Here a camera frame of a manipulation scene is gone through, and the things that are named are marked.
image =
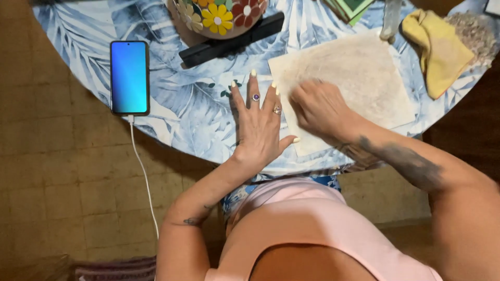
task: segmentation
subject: woman's left hand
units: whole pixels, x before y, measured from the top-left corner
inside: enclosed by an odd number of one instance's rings
[[[252,70],[246,95],[245,105],[238,86],[234,81],[231,83],[231,96],[239,115],[239,144],[232,158],[253,176],[300,139],[289,135],[280,140],[282,105],[274,82],[267,90],[260,108],[259,83],[255,70]]]

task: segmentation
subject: blue leaf-print tablecloth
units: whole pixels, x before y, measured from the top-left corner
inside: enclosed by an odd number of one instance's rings
[[[467,0],[457,11],[482,13],[487,0]],[[404,1],[401,19],[415,7]],[[268,59],[338,37],[382,26],[384,2],[376,1],[362,19],[350,27],[340,21],[321,1],[270,0],[265,16],[282,11],[285,22],[281,33],[230,55],[191,69],[181,68],[179,51],[187,48],[180,39],[163,1],[91,0],[61,1],[33,7],[43,30],[70,67],[73,74],[97,98],[110,104],[110,51],[114,40],[144,40],[150,47],[151,114],[137,117],[135,125],[158,141],[182,152],[215,162],[228,159],[236,146],[236,124],[224,93],[232,80],[245,84],[251,69],[259,74],[261,91],[272,81]],[[499,20],[489,21],[500,35]],[[406,136],[417,136],[455,106],[477,83],[485,67],[467,70],[438,100],[426,91],[414,48],[398,34],[393,44],[416,120],[394,129]],[[282,119],[281,136],[288,134]],[[333,148],[297,157],[291,146],[268,165],[254,180],[282,175],[335,174],[353,160]]]

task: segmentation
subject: white cable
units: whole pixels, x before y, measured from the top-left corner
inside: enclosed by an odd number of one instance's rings
[[[151,216],[153,217],[154,228],[156,229],[156,239],[159,239],[160,235],[158,232],[158,223],[156,222],[155,212],[153,211],[153,202],[151,201],[151,192],[150,192],[150,184],[148,183],[148,176],[146,175],[146,169],[144,169],[144,165],[143,165],[143,162],[141,161],[141,158],[139,157],[139,153],[137,153],[136,142],[134,141],[134,116],[133,115],[128,116],[128,122],[130,123],[130,134],[132,135],[133,151],[135,152],[135,156],[137,156],[137,160],[139,160],[140,167],[142,168],[142,171],[144,172],[144,178],[146,179],[147,197],[149,198],[149,208],[151,209]]]

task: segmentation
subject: phone screen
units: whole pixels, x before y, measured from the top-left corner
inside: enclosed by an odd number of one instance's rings
[[[149,113],[148,45],[142,41],[111,43],[111,111]]]

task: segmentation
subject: pink top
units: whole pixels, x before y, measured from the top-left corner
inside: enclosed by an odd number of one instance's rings
[[[338,249],[379,281],[442,281],[434,269],[396,249],[340,192],[310,179],[259,186],[231,215],[226,234],[219,267],[208,270],[206,281],[246,281],[263,251],[288,243]]]

